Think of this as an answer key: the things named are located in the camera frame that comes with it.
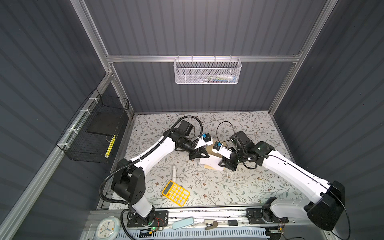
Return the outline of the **white glue stick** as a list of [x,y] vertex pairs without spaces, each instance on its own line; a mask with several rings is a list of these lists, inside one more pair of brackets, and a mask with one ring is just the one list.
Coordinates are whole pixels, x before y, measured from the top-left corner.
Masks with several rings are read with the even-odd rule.
[[176,165],[172,166],[172,181],[173,182],[177,181],[177,166]]

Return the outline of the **white paper letter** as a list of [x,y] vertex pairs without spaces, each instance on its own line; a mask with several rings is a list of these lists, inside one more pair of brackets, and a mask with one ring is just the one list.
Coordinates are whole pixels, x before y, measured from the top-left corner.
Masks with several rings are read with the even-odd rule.
[[210,158],[200,158],[200,164],[209,166],[211,169],[215,169],[218,171],[223,171],[224,167],[220,167],[219,163],[221,162],[221,158],[216,156],[211,156]]

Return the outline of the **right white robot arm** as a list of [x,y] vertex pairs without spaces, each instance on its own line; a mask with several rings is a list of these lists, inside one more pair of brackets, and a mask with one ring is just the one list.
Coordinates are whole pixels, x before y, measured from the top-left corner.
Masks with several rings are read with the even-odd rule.
[[234,148],[215,142],[213,152],[222,155],[220,166],[236,171],[239,164],[253,162],[272,171],[298,189],[304,199],[278,200],[269,198],[257,217],[267,224],[283,218],[310,220],[322,230],[332,231],[345,210],[345,187],[338,181],[330,183],[289,161],[266,142],[254,143],[243,132],[230,137]]

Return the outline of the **manila paper envelope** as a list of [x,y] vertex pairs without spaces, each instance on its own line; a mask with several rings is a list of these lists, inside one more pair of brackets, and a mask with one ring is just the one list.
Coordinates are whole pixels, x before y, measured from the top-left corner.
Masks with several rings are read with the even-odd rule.
[[213,147],[214,147],[214,145],[215,145],[215,143],[213,143],[213,144],[211,144],[211,145],[209,145],[209,146],[208,146],[208,145],[205,146],[205,147],[206,147],[206,151],[207,151],[207,153],[208,153],[210,156],[215,156],[215,157],[219,157],[219,158],[221,158],[222,155],[213,152]]

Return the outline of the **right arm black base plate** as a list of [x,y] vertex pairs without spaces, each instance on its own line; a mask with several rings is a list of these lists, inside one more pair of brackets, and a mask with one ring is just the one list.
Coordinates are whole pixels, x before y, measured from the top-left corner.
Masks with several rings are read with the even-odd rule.
[[287,217],[278,218],[270,209],[263,208],[247,208],[246,218],[249,224],[287,224]]

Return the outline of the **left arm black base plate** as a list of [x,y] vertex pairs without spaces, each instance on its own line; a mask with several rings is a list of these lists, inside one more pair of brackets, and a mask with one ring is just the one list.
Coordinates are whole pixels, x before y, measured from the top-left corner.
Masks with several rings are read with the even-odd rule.
[[139,227],[166,227],[168,225],[169,211],[152,210],[147,217],[129,213],[127,223],[129,228]]

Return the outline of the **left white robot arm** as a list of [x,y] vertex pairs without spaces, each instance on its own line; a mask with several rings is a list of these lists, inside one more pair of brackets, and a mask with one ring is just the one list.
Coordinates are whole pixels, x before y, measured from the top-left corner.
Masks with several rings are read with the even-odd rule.
[[119,161],[111,189],[123,199],[120,204],[130,206],[147,221],[154,217],[155,207],[145,197],[146,176],[160,160],[175,150],[189,153],[190,160],[209,157],[206,146],[212,145],[213,141],[210,134],[203,133],[201,121],[198,123],[200,134],[194,140],[188,138],[193,125],[182,117],[145,152],[131,160]]

